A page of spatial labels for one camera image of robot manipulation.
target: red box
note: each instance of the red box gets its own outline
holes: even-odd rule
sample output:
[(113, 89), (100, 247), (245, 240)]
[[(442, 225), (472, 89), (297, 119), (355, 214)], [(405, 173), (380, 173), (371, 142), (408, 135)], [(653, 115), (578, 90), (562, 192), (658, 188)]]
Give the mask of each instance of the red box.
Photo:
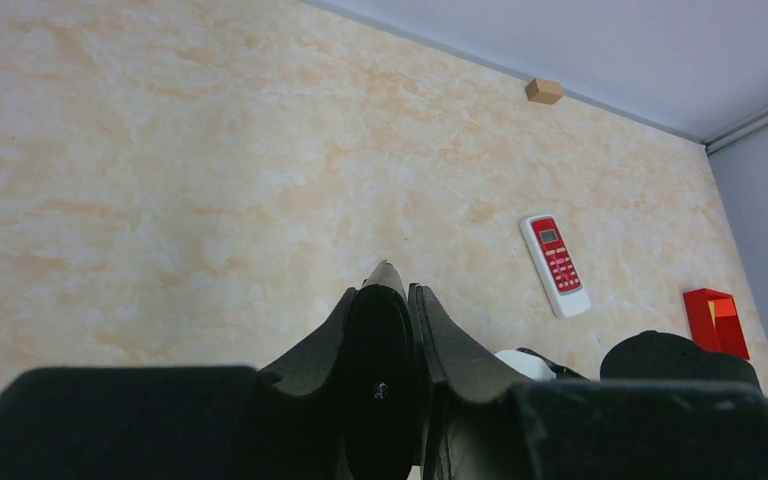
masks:
[(707, 288), (693, 290), (685, 292), (684, 307), (690, 334), (697, 345), (709, 352), (730, 353), (749, 360), (733, 296)]

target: white object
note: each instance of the white object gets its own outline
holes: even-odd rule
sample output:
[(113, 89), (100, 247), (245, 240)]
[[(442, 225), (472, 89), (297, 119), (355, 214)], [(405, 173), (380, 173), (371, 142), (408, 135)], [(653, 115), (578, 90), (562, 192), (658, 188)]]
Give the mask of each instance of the white object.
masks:
[[(535, 215), (523, 219), (519, 228), (531, 252), (531, 259), (537, 266), (537, 273), (540, 274), (555, 316), (566, 318), (588, 310), (590, 297), (587, 296), (584, 283), (578, 280), (581, 276), (576, 271), (569, 246), (564, 243), (555, 218), (551, 215)], [(560, 268), (560, 272), (555, 272), (555, 265), (564, 267)]]
[(542, 358), (534, 355), (517, 350), (502, 350), (496, 354), (496, 358), (532, 380), (553, 380), (556, 376)]

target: red object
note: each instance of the red object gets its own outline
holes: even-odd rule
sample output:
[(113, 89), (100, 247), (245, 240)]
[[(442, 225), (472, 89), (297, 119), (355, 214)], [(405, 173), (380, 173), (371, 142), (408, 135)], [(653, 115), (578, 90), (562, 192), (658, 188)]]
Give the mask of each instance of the red object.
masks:
[(543, 250), (546, 263), (549, 264), (549, 271), (552, 272), (552, 278), (555, 280), (558, 291), (567, 293), (580, 289), (581, 280), (578, 279), (578, 272), (575, 271), (555, 220), (553, 218), (541, 218), (531, 222), (531, 228), (537, 235), (537, 241), (540, 242), (540, 248)]
[(690, 334), (697, 345), (709, 352), (730, 353), (749, 360), (733, 296), (707, 288), (693, 290), (685, 292), (684, 307)]

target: screw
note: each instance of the screw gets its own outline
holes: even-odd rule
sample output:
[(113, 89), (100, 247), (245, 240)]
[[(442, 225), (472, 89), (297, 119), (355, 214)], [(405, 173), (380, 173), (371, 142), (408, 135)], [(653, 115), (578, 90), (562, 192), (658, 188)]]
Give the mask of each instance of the screw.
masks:
[(375, 397), (376, 400), (384, 400), (387, 398), (387, 394), (390, 393), (390, 387), (384, 382), (378, 382), (373, 385), (372, 388), (372, 396)]

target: white remote control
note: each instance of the white remote control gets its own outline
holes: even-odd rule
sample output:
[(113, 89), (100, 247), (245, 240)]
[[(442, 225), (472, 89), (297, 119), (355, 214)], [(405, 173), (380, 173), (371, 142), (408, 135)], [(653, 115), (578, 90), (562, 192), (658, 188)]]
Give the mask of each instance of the white remote control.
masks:
[(589, 309), (590, 297), (587, 296), (554, 217), (528, 217), (520, 222), (519, 228), (537, 266), (555, 316), (571, 317)]

